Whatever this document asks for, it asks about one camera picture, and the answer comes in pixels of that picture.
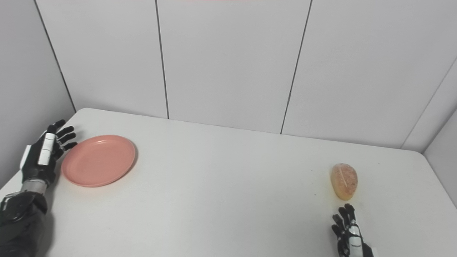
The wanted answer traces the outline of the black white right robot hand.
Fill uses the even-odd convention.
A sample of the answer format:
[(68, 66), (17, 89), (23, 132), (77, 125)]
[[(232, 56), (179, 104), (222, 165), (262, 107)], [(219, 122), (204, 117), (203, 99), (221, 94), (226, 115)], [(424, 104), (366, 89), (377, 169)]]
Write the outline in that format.
[(338, 208), (338, 213), (332, 215), (334, 223), (331, 226), (337, 238), (339, 257), (375, 257), (376, 253), (364, 241), (359, 224), (356, 220), (355, 208), (345, 203)]

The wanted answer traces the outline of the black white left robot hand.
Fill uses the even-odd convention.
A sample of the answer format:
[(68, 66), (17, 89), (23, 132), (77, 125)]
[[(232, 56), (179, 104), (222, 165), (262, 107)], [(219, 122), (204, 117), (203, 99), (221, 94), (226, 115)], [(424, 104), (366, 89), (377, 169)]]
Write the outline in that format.
[(65, 120), (50, 124), (37, 142), (28, 145), (21, 159), (22, 182), (41, 180), (47, 186), (56, 179), (56, 163), (63, 154), (77, 145), (75, 128)]

